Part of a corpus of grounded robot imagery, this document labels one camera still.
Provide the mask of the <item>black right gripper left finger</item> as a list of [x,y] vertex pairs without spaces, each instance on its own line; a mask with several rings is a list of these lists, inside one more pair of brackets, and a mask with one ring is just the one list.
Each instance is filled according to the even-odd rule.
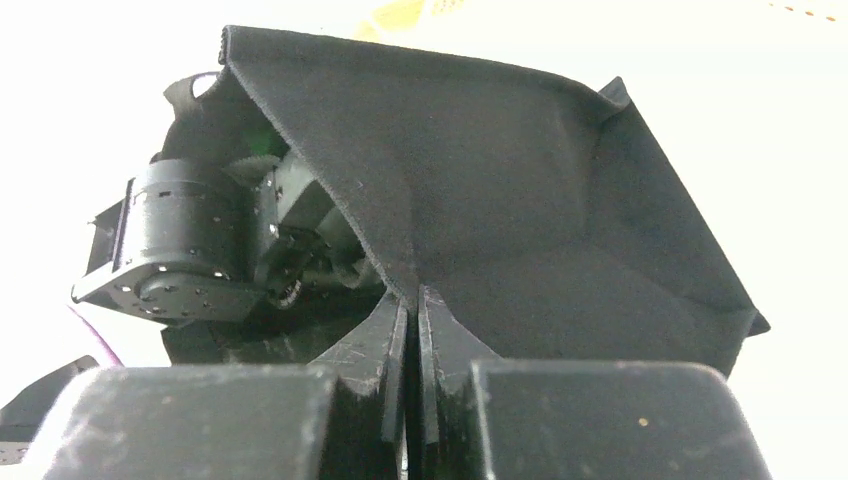
[[97,368],[72,380],[28,479],[396,479],[407,310],[386,294],[299,365]]

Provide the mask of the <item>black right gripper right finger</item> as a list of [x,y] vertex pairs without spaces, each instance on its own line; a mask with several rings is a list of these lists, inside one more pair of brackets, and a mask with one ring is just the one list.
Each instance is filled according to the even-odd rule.
[[423,286],[424,479],[767,479],[724,377],[701,364],[510,359]]

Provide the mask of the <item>black cloth bag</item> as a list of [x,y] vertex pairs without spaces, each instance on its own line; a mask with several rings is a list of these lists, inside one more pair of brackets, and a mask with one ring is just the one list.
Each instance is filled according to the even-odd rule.
[[505,357],[702,363],[769,324],[630,99],[484,59],[245,26],[165,90],[161,159],[221,166],[272,130],[387,286],[435,289]]

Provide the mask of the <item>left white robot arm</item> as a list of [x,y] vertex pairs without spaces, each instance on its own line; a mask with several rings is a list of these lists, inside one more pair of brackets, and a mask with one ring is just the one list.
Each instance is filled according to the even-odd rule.
[[239,322],[379,286],[341,209],[297,154],[148,165],[97,215],[71,298],[165,325]]

